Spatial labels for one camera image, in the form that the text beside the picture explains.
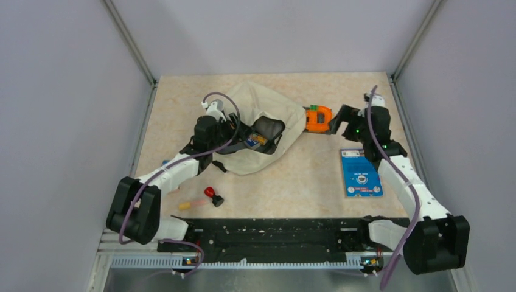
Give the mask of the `beige canvas student bag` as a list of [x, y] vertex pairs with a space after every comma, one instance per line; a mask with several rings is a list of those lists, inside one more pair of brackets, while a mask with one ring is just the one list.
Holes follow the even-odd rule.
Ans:
[[[245, 81], [227, 94], [212, 92], [203, 100], [223, 101], [225, 116], [239, 113], [239, 139], [213, 154], [212, 163], [224, 172], [249, 175], [277, 161], [305, 130], [305, 108], [286, 96], [258, 83]], [[245, 145], [257, 133], [268, 142], [257, 149]]]

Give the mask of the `light blue book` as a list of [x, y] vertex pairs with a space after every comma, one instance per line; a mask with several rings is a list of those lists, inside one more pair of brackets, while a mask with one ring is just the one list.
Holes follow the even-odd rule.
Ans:
[[379, 174], [365, 157], [364, 150], [340, 150], [345, 196], [348, 198], [380, 198], [383, 187]]

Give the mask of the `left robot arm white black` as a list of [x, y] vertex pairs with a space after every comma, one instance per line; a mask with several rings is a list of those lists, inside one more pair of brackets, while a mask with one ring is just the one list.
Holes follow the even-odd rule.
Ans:
[[106, 218], [106, 228], [118, 234], [119, 243], [151, 242], [160, 225], [161, 197], [204, 172], [213, 154], [238, 136], [240, 124], [239, 113], [231, 113], [225, 120], [201, 116], [193, 136], [171, 161], [140, 178], [122, 178]]

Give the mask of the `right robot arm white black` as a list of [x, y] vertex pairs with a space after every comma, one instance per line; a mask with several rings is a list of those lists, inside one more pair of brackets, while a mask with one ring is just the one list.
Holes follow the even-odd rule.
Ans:
[[357, 234], [357, 243], [365, 251], [378, 245], [392, 249], [387, 271], [392, 271], [399, 259], [404, 259], [415, 275], [462, 268], [467, 258], [469, 222], [463, 215], [453, 215], [431, 194], [411, 165], [407, 151], [392, 139], [390, 121], [384, 106], [358, 109], [343, 105], [329, 122], [332, 134], [341, 123], [347, 124], [342, 136], [362, 144], [365, 158], [388, 183], [410, 218], [407, 227], [384, 217], [368, 218], [365, 229]]

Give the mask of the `orange treehouse book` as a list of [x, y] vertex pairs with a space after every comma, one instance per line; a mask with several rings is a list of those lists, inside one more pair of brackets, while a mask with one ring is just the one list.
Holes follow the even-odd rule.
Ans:
[[266, 139], [265, 137], [263, 137], [263, 136], [261, 136], [261, 135], [259, 135], [259, 134], [257, 134], [257, 133], [254, 133], [254, 135], [253, 135], [253, 139], [254, 139], [257, 143], [259, 143], [259, 144], [261, 144], [261, 145], [265, 145], [265, 144], [268, 142], [268, 139]]

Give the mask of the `blue 91-storey treehouse book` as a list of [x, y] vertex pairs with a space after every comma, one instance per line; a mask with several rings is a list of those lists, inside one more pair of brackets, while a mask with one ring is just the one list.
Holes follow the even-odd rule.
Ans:
[[261, 143], [256, 138], [250, 136], [245, 140], [245, 145], [247, 148], [254, 150], [259, 148]]

